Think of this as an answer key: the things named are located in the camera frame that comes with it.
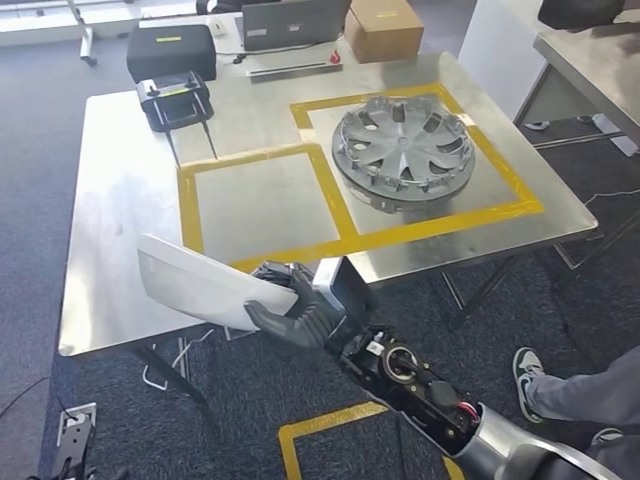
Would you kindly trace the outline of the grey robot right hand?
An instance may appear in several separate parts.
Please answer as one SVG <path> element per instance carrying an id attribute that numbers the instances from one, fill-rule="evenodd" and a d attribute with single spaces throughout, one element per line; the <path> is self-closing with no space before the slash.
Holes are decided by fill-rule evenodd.
<path id="1" fill-rule="evenodd" d="M 267 261 L 252 275 L 297 295 L 285 314 L 271 312 L 257 300 L 245 303 L 245 310 L 254 326 L 273 337 L 301 348 L 322 348 L 345 318 L 343 310 L 336 309 L 313 290 L 312 272 L 302 264 Z"/>

